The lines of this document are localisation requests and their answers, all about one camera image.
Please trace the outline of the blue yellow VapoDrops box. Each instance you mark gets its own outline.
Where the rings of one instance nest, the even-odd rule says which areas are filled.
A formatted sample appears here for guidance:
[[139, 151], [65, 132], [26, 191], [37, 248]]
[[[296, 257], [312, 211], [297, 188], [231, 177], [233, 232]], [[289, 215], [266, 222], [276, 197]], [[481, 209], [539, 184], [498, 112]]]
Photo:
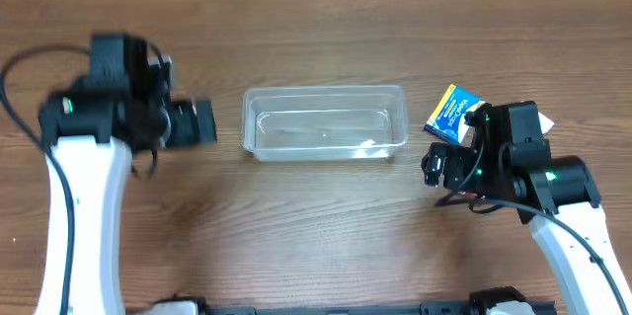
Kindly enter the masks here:
[[451, 84], [427, 120], [424, 130], [434, 136], [460, 145], [470, 126], [465, 122], [467, 113], [473, 113], [485, 101], [467, 90]]

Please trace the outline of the white blue medicine box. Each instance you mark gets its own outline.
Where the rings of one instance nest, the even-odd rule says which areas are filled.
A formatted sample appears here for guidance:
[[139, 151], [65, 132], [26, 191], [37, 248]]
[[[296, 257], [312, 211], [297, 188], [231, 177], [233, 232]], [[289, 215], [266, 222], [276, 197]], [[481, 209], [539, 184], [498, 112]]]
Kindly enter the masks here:
[[554, 121], [545, 116], [543, 113], [538, 114], [542, 135], [546, 135], [554, 126]]

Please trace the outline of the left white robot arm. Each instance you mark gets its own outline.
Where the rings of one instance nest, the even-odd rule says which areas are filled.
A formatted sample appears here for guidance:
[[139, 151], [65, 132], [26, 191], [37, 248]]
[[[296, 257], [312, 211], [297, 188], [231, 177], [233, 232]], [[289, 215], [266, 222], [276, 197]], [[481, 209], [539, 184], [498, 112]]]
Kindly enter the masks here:
[[39, 109], [49, 214], [38, 314], [122, 314], [120, 219], [138, 152], [217, 139], [208, 100], [175, 101], [173, 62], [149, 40], [95, 34], [89, 70]]

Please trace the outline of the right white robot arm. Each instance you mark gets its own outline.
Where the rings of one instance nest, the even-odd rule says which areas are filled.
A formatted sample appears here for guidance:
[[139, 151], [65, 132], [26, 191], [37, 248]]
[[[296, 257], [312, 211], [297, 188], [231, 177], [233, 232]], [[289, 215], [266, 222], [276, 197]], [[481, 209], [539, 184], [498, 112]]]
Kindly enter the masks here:
[[631, 289], [610, 243], [601, 195], [577, 156], [553, 157], [532, 101], [484, 104], [465, 116], [470, 146], [433, 143], [421, 167], [448, 193], [438, 207], [516, 210], [544, 254], [572, 314], [628, 314]]

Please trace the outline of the clear plastic container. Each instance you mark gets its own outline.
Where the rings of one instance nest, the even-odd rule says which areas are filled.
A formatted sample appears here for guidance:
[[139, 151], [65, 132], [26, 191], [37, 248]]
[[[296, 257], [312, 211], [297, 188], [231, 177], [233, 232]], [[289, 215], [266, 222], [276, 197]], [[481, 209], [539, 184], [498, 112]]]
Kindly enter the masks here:
[[388, 159], [409, 140], [398, 85], [251, 88], [243, 148], [261, 162]]

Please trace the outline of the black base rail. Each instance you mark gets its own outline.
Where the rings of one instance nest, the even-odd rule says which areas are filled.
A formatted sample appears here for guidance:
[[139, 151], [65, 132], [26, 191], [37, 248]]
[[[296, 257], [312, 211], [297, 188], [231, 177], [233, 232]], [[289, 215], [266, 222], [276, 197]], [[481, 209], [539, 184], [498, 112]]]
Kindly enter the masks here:
[[470, 315], [534, 314], [556, 315], [553, 302], [506, 301], [491, 308], [468, 301], [428, 301], [419, 305], [321, 308], [257, 309], [255, 307], [211, 307], [204, 297], [163, 299], [136, 315]]

